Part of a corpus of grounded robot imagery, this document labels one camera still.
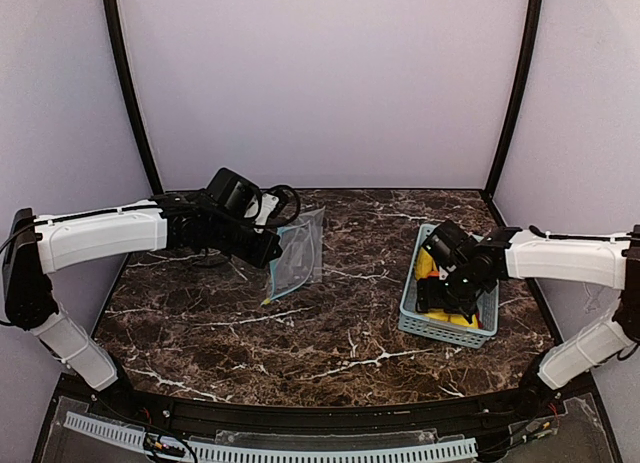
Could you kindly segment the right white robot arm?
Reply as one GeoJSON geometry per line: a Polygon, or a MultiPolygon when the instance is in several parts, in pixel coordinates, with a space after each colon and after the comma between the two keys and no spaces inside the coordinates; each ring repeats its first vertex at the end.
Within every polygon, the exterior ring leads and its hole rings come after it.
{"type": "Polygon", "coordinates": [[[508,279],[552,279],[609,287],[619,304],[547,351],[533,384],[558,390],[574,377],[639,344],[639,232],[567,235],[535,226],[499,227],[477,239],[446,220],[422,241],[437,273],[418,283],[433,307],[470,320],[479,298],[508,279]]]}

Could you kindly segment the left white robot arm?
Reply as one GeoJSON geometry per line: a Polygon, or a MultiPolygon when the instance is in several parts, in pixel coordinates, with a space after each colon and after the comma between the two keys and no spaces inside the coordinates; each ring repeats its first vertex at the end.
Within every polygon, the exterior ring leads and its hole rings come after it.
{"type": "Polygon", "coordinates": [[[264,268],[282,253],[277,218],[296,199],[285,185],[262,190],[222,168],[203,189],[124,206],[62,216],[21,209],[1,246],[1,323],[31,333],[89,387],[104,391],[122,372],[55,300],[50,274],[114,255],[183,248],[217,250],[264,268]]]}

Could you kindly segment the clear zip bag blue zipper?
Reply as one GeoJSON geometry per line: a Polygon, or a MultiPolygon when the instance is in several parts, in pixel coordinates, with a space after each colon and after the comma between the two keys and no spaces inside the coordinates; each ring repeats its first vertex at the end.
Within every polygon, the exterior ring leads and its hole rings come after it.
{"type": "Polygon", "coordinates": [[[324,207],[301,213],[292,224],[278,230],[282,254],[269,264],[268,291],[262,306],[305,284],[322,281],[324,214],[324,207]]]}

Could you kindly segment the round yellow lemon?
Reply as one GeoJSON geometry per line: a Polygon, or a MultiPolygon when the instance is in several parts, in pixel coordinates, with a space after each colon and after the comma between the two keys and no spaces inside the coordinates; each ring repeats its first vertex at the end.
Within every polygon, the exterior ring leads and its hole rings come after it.
{"type": "Polygon", "coordinates": [[[442,309],[432,309],[431,311],[424,313],[423,316],[436,321],[442,321],[442,322],[450,321],[450,315],[442,309]]]}

